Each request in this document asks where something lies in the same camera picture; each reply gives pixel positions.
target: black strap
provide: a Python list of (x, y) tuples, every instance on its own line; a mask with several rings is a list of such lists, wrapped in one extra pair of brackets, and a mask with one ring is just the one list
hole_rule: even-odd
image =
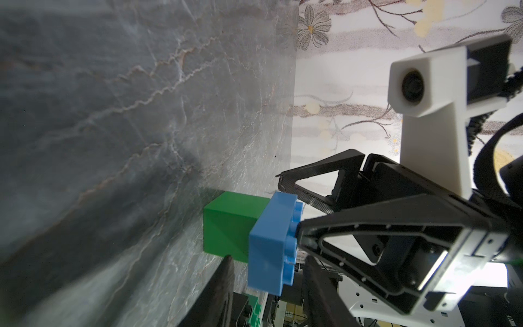
[(523, 125), (523, 114), (517, 115), (503, 125), (481, 149), (474, 162), (474, 183), (478, 191), (486, 198), (519, 209), (521, 207), (512, 201), (499, 186), (494, 169), (494, 149), (503, 135), (521, 125)]

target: white robot part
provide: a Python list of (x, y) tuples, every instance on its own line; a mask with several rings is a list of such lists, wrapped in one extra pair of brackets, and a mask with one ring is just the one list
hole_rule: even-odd
[[(472, 195), (466, 125), (470, 117), (506, 106), (498, 97), (467, 105), (471, 60), (467, 48), (457, 46), (394, 62), (388, 96), (403, 114), (400, 163), (464, 199)], [(408, 76), (414, 79), (410, 95)]]

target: marble wall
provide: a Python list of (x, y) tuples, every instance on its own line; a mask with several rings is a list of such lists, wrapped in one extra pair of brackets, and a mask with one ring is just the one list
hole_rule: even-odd
[(298, 2), (0, 8), (0, 325), (176, 326), (202, 207), (289, 168)]

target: green toy block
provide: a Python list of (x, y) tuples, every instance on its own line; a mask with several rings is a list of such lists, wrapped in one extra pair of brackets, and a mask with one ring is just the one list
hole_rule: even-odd
[(249, 233), (270, 199), (224, 192), (203, 209), (203, 250), (248, 262)]
[(247, 295), (249, 297), (249, 305), (253, 307), (253, 314), (249, 319), (249, 324), (251, 324), (252, 327), (255, 327), (257, 323), (259, 324), (258, 321), (261, 321), (261, 319), (258, 317), (262, 311), (261, 304), (259, 304), (257, 296), (247, 293), (243, 293), (243, 295)]

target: blue toy brick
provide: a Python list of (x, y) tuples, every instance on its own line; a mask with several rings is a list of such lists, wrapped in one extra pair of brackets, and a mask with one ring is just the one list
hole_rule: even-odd
[(249, 287), (280, 296), (292, 285), (296, 263), (296, 228), (303, 202), (294, 194), (276, 192), (249, 234)]

